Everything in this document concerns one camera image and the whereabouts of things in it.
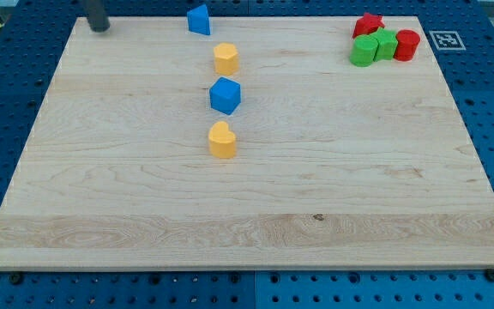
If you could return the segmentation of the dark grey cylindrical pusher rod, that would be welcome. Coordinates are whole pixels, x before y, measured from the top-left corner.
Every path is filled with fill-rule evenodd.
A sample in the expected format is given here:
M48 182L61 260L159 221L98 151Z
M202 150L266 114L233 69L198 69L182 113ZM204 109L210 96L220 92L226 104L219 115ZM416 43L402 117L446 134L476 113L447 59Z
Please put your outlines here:
M81 0L90 29L95 33L107 31L111 24L102 0Z

